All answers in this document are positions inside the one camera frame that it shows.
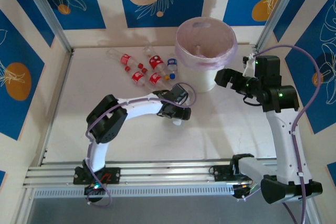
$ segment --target trash bin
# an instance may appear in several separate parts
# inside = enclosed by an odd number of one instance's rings
[[[176,32],[175,53],[180,60],[178,73],[196,92],[215,86],[215,76],[237,52],[232,28],[221,20],[196,17],[185,21]]]

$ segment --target white table surface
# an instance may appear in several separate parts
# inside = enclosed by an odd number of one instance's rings
[[[141,47],[117,48],[148,66]],[[107,48],[76,49],[48,139],[45,163],[81,161],[88,139],[86,117],[107,94],[134,98],[148,92],[136,87],[123,66],[106,57]],[[156,47],[167,59],[174,47]],[[250,45],[240,45],[235,59],[227,66],[242,71],[242,56]],[[261,107],[243,103],[243,96],[216,86],[199,94],[189,121],[181,126],[156,115],[144,115],[124,123],[111,142],[107,161],[152,161],[231,158],[251,153],[275,157],[270,126]]]

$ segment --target white bin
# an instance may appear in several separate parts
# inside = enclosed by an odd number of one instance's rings
[[[217,71],[232,60],[237,48],[235,33],[221,20],[196,17],[185,21],[175,40],[181,80],[198,93],[211,90]]]

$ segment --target plastic bottle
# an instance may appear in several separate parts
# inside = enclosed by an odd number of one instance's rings
[[[125,67],[125,71],[137,86],[146,87],[150,91],[154,91],[153,87],[148,83],[145,75],[138,69],[132,70],[130,67]]]
[[[151,83],[155,87],[156,90],[171,90],[173,86],[171,86],[169,83],[164,81],[161,75],[159,75],[157,72],[154,71],[148,71],[146,73],[146,76]]]
[[[123,54],[122,52],[119,52],[114,48],[108,50],[106,54],[109,58],[116,59],[130,68],[139,68],[139,69],[143,68],[143,64],[137,62],[132,56],[128,54]]]
[[[154,69],[154,71],[159,73],[166,81],[168,81],[170,78],[167,66],[161,57],[157,55],[154,48],[152,46],[145,46],[143,49],[143,54],[150,58],[149,64]]]
[[[175,58],[170,58],[167,61],[167,69],[169,70],[170,74],[169,77],[171,80],[174,80],[176,78],[177,74],[177,60]]]

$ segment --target red bottle label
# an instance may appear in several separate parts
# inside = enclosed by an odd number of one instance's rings
[[[152,76],[149,78],[149,81],[156,85],[157,81],[161,79],[161,75],[159,75],[158,73],[154,73],[152,74]]]
[[[132,76],[132,80],[137,83],[142,77],[144,77],[144,75],[138,71],[134,73],[134,75]]]
[[[149,64],[151,65],[151,67],[153,69],[155,69],[155,67],[158,65],[158,64],[161,64],[163,63],[162,59],[160,58],[160,56],[158,55],[155,55],[153,56],[152,58],[150,58],[149,60]]]
[[[130,55],[123,54],[123,55],[121,56],[120,62],[121,62],[122,64],[124,64],[124,65],[127,66],[127,62],[128,62],[128,59],[129,59],[129,58],[131,58]]]

